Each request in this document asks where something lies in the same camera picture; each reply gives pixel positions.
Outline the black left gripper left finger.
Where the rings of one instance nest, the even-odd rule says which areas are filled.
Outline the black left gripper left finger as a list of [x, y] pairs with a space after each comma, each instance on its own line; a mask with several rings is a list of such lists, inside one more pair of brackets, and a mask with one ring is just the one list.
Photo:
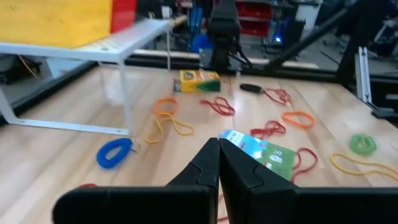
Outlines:
[[62, 195], [53, 224], [217, 224], [220, 144], [210, 138], [162, 187], [79, 187]]

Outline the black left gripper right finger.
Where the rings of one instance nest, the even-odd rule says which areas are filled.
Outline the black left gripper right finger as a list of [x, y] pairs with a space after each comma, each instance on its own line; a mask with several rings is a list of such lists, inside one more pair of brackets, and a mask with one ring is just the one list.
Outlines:
[[220, 139], [230, 224], [398, 224], [398, 188], [299, 187]]

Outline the yellow green crayon box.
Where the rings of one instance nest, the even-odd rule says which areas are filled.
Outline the yellow green crayon box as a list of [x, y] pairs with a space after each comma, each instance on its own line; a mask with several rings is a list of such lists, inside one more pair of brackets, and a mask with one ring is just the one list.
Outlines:
[[229, 140], [253, 159], [286, 180], [291, 180], [295, 151], [232, 129], [224, 131], [219, 137]]
[[216, 72], [180, 70], [174, 80], [174, 91], [182, 93], [220, 92], [221, 81]]

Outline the blue coil wristband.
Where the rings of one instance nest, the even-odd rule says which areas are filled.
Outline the blue coil wristband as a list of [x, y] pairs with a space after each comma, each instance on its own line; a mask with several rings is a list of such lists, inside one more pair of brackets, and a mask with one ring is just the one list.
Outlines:
[[130, 152], [139, 152], [140, 148], [141, 144], [136, 139], [114, 139], [99, 148], [96, 161], [104, 169], [113, 169], [122, 164], [130, 155]]

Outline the green coil wristband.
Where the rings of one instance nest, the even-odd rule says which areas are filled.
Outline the green coil wristband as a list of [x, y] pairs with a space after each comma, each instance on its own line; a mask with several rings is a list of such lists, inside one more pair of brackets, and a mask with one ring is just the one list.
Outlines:
[[350, 149], [356, 154], [370, 156], [377, 149], [377, 141], [367, 134], [354, 134], [350, 139]]

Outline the red plastic basket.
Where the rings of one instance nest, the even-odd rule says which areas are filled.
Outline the red plastic basket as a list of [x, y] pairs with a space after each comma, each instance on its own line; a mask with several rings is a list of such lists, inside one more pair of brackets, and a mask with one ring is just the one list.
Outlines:
[[110, 33], [132, 26], [135, 21], [137, 0], [113, 0]]

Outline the yellow plastic basket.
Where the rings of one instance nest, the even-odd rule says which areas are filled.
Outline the yellow plastic basket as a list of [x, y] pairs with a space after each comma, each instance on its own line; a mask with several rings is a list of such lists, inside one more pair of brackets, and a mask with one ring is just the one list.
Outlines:
[[112, 0], [0, 0], [0, 42], [77, 48], [110, 34]]

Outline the yellow rubber band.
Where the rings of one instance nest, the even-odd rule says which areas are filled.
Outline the yellow rubber band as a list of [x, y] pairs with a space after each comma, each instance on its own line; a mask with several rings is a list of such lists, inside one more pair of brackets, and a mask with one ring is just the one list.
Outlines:
[[165, 131], [162, 126], [164, 121], [170, 121], [174, 130], [181, 136], [191, 136], [194, 133], [194, 128], [187, 123], [183, 123], [174, 118], [170, 113], [159, 113], [154, 120], [154, 127], [149, 135], [146, 137], [146, 142], [149, 144], [157, 144], [161, 142], [165, 136]]
[[[336, 161], [336, 158], [343, 158], [346, 159], [347, 161], [356, 163], [356, 164], [360, 164], [363, 166], [373, 166], [373, 167], [378, 167], [381, 168], [381, 170], [377, 170], [377, 169], [372, 169], [372, 170], [366, 170], [366, 171], [354, 171], [354, 170], [349, 170], [344, 168], [343, 166], [339, 165]], [[368, 161], [361, 161], [358, 159], [354, 159], [352, 157], [347, 156], [346, 154], [341, 154], [341, 153], [334, 153], [330, 155], [330, 161], [332, 163], [332, 165], [342, 171], [345, 174], [349, 174], [349, 175], [357, 175], [357, 176], [365, 176], [365, 175], [371, 175], [371, 174], [378, 174], [378, 175], [383, 175], [383, 176], [387, 176], [395, 181], [398, 182], [398, 170], [387, 166], [385, 164], [382, 163], [378, 163], [378, 162], [368, 162]]]

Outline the orange rubber band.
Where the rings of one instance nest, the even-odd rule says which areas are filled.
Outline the orange rubber band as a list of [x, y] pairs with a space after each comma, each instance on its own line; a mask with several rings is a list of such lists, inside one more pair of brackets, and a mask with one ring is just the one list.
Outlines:
[[[309, 123], [300, 123], [294, 119], [290, 119], [290, 116], [303, 116], [309, 120]], [[311, 128], [315, 124], [315, 118], [304, 112], [304, 111], [286, 111], [282, 113], [281, 118], [286, 122], [289, 123], [293, 126], [296, 126], [298, 128], [302, 129], [308, 129]]]
[[[173, 109], [172, 110], [163, 110], [161, 108], [162, 104], [164, 103], [171, 103], [173, 104]], [[155, 114], [161, 114], [161, 113], [168, 113], [171, 115], [174, 115], [179, 111], [179, 103], [175, 98], [161, 98], [155, 102], [154, 105], [154, 113]]]

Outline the black marker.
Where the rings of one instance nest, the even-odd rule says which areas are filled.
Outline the black marker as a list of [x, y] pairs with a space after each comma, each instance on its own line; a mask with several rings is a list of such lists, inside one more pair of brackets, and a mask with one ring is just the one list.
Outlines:
[[240, 84], [239, 88], [243, 91], [254, 93], [254, 94], [263, 94], [264, 90], [261, 86], [259, 85], [253, 85], [249, 83], [242, 83]]

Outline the black computer tower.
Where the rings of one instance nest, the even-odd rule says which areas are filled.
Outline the black computer tower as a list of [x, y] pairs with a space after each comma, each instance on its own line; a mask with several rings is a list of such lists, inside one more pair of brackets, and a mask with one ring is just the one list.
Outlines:
[[274, 48], [276, 49], [276, 54], [282, 53], [299, 42], [304, 26], [305, 21], [297, 21], [290, 17], [287, 17], [284, 21], [279, 23], [275, 28], [274, 34]]

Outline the white metal shelf riser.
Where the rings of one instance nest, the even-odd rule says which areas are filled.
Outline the white metal shelf riser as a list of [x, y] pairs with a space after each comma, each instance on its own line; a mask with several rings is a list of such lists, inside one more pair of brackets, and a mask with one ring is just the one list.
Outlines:
[[119, 76], [121, 80], [122, 95], [124, 100], [124, 113], [127, 123], [126, 129], [34, 119], [20, 119], [14, 113], [13, 109], [11, 108], [11, 104], [6, 99], [1, 88], [0, 114], [3, 115], [4, 119], [9, 124], [130, 136], [133, 131], [133, 121], [130, 112], [130, 99], [128, 93], [129, 88], [127, 84], [125, 60], [131, 56], [135, 50], [148, 44], [150, 40], [155, 39], [161, 34], [167, 34], [167, 37], [170, 37], [169, 20], [144, 19], [125, 30], [111, 34], [107, 38], [77, 49], [0, 42], [0, 53], [2, 54], [33, 55], [41, 57], [58, 57], [76, 60], [88, 60], [93, 62], [115, 63], [119, 70]]

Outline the red storage bins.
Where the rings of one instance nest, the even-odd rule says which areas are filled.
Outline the red storage bins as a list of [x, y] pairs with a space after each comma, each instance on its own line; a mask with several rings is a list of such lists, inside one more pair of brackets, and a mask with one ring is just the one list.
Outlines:
[[269, 33], [273, 7], [265, 0], [236, 0], [241, 33], [266, 37]]

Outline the aluminium frame post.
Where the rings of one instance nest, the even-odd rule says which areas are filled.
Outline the aluminium frame post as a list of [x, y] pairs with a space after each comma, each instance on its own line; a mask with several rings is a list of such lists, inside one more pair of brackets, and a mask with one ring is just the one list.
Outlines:
[[368, 50], [366, 47], [359, 47], [355, 56], [356, 94], [364, 103], [372, 103]]

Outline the black frame post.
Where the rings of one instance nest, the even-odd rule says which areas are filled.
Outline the black frame post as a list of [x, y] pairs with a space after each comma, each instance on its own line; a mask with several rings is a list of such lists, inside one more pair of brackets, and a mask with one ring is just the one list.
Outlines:
[[357, 0], [350, 10], [348, 22], [351, 28], [349, 42], [337, 69], [337, 79], [348, 84], [354, 77], [355, 55], [359, 47], [367, 47], [386, 17], [390, 0]]

